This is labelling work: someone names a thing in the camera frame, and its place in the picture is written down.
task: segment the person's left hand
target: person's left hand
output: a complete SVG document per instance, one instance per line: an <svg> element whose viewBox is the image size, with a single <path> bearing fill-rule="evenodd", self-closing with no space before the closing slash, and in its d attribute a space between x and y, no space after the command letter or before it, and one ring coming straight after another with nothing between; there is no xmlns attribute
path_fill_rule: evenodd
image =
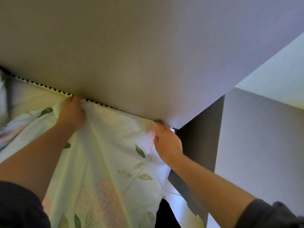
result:
<svg viewBox="0 0 304 228"><path fill-rule="evenodd" d="M83 99L84 97L82 96L65 99L56 125L68 126L73 132L83 127L87 121L86 112L80 105L80 101Z"/></svg>

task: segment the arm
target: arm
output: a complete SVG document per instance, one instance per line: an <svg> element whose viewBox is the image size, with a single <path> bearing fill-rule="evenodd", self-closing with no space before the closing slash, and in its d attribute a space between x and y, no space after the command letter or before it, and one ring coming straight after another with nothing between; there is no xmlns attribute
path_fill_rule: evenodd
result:
<svg viewBox="0 0 304 228"><path fill-rule="evenodd" d="M183 155L180 139L170 127L155 123L155 149L207 207L221 228L233 228L256 198Z"/></svg>
<svg viewBox="0 0 304 228"><path fill-rule="evenodd" d="M69 138L86 123L81 97L65 100L51 129L0 164L0 180L21 185L42 201Z"/></svg>

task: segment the patterned edge strip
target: patterned edge strip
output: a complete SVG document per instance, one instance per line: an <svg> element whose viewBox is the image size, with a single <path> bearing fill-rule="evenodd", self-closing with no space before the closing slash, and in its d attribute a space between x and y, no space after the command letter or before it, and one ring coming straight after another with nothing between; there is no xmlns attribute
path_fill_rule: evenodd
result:
<svg viewBox="0 0 304 228"><path fill-rule="evenodd" d="M17 75L14 75L14 74L12 74L8 69L6 69L6 68L4 68L4 67L2 67L2 66L0 66L0 70L1 70L3 73L5 73L6 75L13 77L14 79L17 79L17 80L20 80L20 81L23 81L23 82L26 82L26 83L29 83L29 84L32 84L32 85L35 85L35 86L39 86L39 87L41 87L41 88L48 89L48 90L51 90L51 91L60 93L60 94L62 94L62 95L75 96L74 94L71 94L71 93L68 93L68 92L65 92L65 91L62 91L62 90L59 90L59 89L55 89L55 88L53 88L53 87L49 87L49 86L47 86L47 85L39 84L39 83L37 83L37 82L35 82L35 81L30 81L30 80L28 80L28 79L26 79L26 78L23 78L23 77L19 77L19 76L17 76ZM102 105L102 106L105 106L105 107L110 107L110 106L108 106L108 105L105 105L105 104L103 104L103 103L100 103L100 102L97 102L97 101L93 101L93 100L90 100L90 99L86 99L86 101L90 101L90 102L92 102L92 103L95 103L95 104L98 104L98 105Z"/></svg>

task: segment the hand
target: hand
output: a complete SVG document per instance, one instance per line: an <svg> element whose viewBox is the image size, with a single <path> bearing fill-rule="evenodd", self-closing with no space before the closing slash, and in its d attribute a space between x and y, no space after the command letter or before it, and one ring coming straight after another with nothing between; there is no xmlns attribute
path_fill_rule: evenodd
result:
<svg viewBox="0 0 304 228"><path fill-rule="evenodd" d="M70 128L72 133L83 127L87 121L86 112L80 105L80 100L83 99L84 97L81 96L66 98L56 125L64 125Z"/></svg>
<svg viewBox="0 0 304 228"><path fill-rule="evenodd" d="M155 149L159 157L171 167L177 157L183 156L181 141L177 135L170 130L168 125L155 122L155 129Z"/></svg>

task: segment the dark shirt sleeve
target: dark shirt sleeve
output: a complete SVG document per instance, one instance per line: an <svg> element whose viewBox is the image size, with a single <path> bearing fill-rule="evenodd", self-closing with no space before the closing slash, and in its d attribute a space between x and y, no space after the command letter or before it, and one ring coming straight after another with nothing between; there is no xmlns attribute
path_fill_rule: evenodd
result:
<svg viewBox="0 0 304 228"><path fill-rule="evenodd" d="M51 228L39 198L30 190L0 181L0 227Z"/></svg>
<svg viewBox="0 0 304 228"><path fill-rule="evenodd" d="M283 203L272 206L261 199L250 203L235 228L304 228L304 218L295 216Z"/></svg>

